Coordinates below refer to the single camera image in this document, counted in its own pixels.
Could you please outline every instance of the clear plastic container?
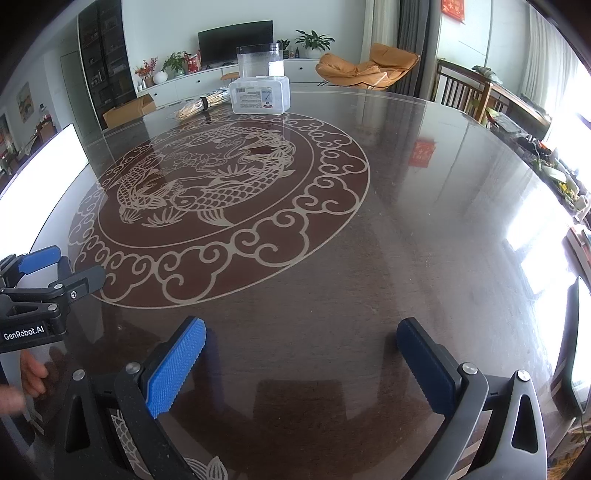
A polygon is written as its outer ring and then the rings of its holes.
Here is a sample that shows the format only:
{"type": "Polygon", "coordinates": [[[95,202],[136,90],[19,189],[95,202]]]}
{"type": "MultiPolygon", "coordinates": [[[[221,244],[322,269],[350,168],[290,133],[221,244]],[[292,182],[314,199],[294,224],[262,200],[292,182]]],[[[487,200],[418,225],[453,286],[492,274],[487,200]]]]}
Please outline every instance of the clear plastic container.
{"type": "Polygon", "coordinates": [[[234,113],[281,115],[291,106],[287,77],[239,78],[229,86],[234,113]]]}
{"type": "Polygon", "coordinates": [[[240,77],[283,76],[283,50],[278,43],[247,45],[236,49],[240,77]]]}

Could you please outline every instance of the blue gripper pad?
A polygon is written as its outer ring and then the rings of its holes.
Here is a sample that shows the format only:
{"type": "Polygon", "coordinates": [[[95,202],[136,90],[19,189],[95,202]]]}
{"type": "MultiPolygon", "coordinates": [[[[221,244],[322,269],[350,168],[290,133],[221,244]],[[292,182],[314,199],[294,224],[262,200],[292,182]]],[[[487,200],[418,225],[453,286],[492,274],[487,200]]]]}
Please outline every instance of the blue gripper pad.
{"type": "Polygon", "coordinates": [[[59,247],[53,245],[52,247],[43,248],[24,255],[18,264],[18,271],[28,275],[42,268],[49,267],[49,265],[56,264],[60,258],[61,252],[59,247]]]}
{"type": "Polygon", "coordinates": [[[456,382],[434,351],[439,347],[432,340],[429,345],[409,319],[398,324],[396,343],[431,409],[446,417],[453,415],[456,411],[456,382]]]}
{"type": "Polygon", "coordinates": [[[205,322],[193,319],[147,382],[146,405],[156,418],[169,411],[205,345],[205,322]]]}

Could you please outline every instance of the television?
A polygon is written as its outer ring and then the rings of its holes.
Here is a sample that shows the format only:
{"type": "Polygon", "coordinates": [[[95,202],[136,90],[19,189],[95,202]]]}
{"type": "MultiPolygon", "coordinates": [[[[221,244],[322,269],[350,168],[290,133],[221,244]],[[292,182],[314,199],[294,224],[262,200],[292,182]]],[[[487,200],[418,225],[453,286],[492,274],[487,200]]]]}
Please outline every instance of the television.
{"type": "Polygon", "coordinates": [[[202,65],[237,60],[237,47],[273,43],[273,20],[241,23],[199,32],[202,65]]]}

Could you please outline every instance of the green plant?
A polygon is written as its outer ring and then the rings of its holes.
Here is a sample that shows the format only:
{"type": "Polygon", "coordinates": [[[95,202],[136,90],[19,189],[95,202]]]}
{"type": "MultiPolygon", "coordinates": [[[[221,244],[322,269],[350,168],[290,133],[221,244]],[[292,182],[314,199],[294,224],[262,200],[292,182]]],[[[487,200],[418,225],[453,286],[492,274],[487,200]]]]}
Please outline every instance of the green plant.
{"type": "Polygon", "coordinates": [[[277,40],[277,43],[281,46],[282,50],[287,50],[287,47],[290,46],[289,40],[277,40]]]}
{"type": "Polygon", "coordinates": [[[295,43],[303,43],[305,48],[319,49],[319,50],[330,50],[330,44],[334,42],[334,38],[328,35],[318,35],[314,30],[311,34],[307,34],[303,30],[296,30],[301,33],[295,43]]]}
{"type": "Polygon", "coordinates": [[[185,52],[172,52],[170,57],[166,59],[162,69],[170,68],[172,72],[184,72],[184,54],[185,52]]]}

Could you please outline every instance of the white cabinet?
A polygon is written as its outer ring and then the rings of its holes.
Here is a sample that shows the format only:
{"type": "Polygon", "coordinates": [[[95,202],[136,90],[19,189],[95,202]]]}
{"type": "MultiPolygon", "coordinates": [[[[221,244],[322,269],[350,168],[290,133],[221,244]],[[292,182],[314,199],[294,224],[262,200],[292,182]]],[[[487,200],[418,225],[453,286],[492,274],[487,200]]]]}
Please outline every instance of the white cabinet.
{"type": "Polygon", "coordinates": [[[167,105],[178,100],[175,82],[165,82],[160,85],[149,88],[145,93],[149,93],[154,99],[156,107],[167,105]]]}
{"type": "Polygon", "coordinates": [[[285,76],[290,83],[322,82],[322,77],[316,73],[318,60],[289,59],[284,62],[285,76]]]}
{"type": "Polygon", "coordinates": [[[177,89],[177,100],[196,98],[222,87],[222,70],[204,70],[176,79],[173,83],[177,89]]]}
{"type": "MultiPolygon", "coordinates": [[[[322,78],[316,73],[318,60],[290,59],[284,62],[285,76],[291,83],[320,83],[322,78]]],[[[211,70],[202,70],[197,73],[176,77],[167,82],[160,83],[138,95],[149,93],[154,99],[157,108],[182,100],[198,98],[223,87],[222,75],[237,72],[238,65],[219,67],[211,70]]]]}

